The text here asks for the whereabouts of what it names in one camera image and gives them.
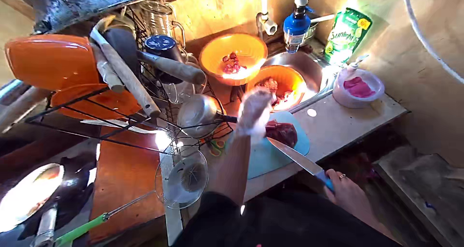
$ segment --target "scissors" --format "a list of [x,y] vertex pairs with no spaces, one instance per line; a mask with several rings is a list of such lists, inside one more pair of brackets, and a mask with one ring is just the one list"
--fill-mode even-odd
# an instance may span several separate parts
[[214,156],[220,156],[222,154],[222,150],[225,146],[225,142],[223,140],[219,139],[211,139],[211,140],[205,140],[205,139],[200,139],[202,143],[205,143],[207,147],[209,148],[209,153]]

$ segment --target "plastic glove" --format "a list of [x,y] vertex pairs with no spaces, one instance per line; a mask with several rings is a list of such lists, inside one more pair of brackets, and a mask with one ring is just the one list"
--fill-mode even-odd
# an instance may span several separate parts
[[264,137],[265,126],[269,121],[271,104],[274,100],[275,95],[264,87],[257,87],[247,92],[240,104],[237,133]]

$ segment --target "orange bowl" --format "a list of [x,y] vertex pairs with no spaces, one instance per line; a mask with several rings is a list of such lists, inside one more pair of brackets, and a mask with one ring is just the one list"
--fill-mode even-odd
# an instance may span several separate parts
[[273,110],[273,112],[287,110],[301,102],[305,94],[306,83],[300,73],[291,67],[280,65],[262,67],[256,77],[250,80],[246,85],[246,92],[254,89],[257,84],[269,78],[273,78],[277,81],[277,92],[275,93],[277,96],[283,95],[286,91],[295,91],[293,96],[289,98],[292,103],[289,103],[285,108]]
[[[222,58],[235,52],[239,59],[241,73],[224,74]],[[267,46],[260,38],[244,33],[219,36],[210,41],[200,53],[201,68],[219,82],[230,86],[248,83],[254,78],[267,58]]]

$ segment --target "green strainer handle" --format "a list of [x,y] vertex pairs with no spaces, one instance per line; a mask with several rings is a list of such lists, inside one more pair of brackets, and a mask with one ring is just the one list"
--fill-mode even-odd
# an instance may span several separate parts
[[71,232],[68,232],[68,233],[62,235],[61,237],[58,237],[55,240],[55,247],[61,247],[61,246],[65,245],[65,244],[67,244],[68,242],[72,242],[75,239],[77,239],[79,236],[81,236],[84,233],[88,232],[93,227],[99,226],[100,224],[104,223],[107,220],[106,216],[107,216],[107,214],[104,213],[104,214],[96,217],[95,219],[89,221],[88,223],[85,223],[85,224],[77,227],[76,229],[72,230]]

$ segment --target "blue cutting board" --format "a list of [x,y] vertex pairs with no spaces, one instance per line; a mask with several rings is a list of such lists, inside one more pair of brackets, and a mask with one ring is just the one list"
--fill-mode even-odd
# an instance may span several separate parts
[[[291,113],[287,111],[272,113],[270,114],[269,120],[273,119],[280,123],[292,123],[297,130],[298,137],[295,150],[302,155],[306,155],[310,151],[310,140],[306,136],[305,131],[301,128],[300,123]],[[267,138],[263,138],[261,143],[254,144],[251,147],[248,179],[269,173],[291,162],[293,162],[293,160],[279,151],[279,149],[275,148]]]

